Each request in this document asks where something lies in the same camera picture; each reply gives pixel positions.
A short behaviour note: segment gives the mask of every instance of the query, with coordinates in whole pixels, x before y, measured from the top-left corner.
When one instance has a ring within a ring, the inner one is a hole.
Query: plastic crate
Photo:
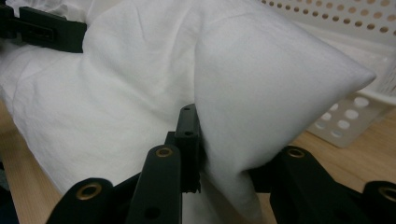
[[[347,147],[396,106],[396,0],[262,1],[377,74],[329,109],[308,131]]]

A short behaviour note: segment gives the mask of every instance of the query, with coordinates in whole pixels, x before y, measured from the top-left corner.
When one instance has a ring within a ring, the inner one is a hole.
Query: brass screw hole
[[[155,154],[158,157],[169,157],[173,154],[173,151],[169,147],[163,147],[155,151]]]
[[[82,201],[94,198],[102,191],[102,185],[97,182],[92,182],[81,187],[76,194],[76,197]]]
[[[389,187],[381,187],[378,189],[379,193],[391,202],[396,203],[396,189]]]
[[[289,149],[288,154],[291,157],[298,158],[298,159],[305,156],[305,153],[303,151],[301,151],[300,149],[296,149],[296,148]]]

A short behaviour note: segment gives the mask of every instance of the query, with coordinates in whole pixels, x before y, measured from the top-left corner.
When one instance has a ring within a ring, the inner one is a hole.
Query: wooden table
[[[338,182],[362,191],[371,180],[396,183],[396,110],[373,124],[350,147],[337,148],[303,133],[293,144],[309,150]],[[0,104],[0,155],[20,223],[45,223],[61,195],[43,174]],[[267,223],[276,223],[268,194],[259,194]]]

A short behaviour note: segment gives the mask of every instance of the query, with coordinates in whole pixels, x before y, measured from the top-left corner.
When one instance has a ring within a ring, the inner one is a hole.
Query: white fabric
[[[60,192],[140,172],[195,102],[208,158],[184,223],[260,223],[245,171],[375,77],[254,0],[78,2],[58,4],[90,25],[83,54],[7,41],[0,56],[1,95]]]

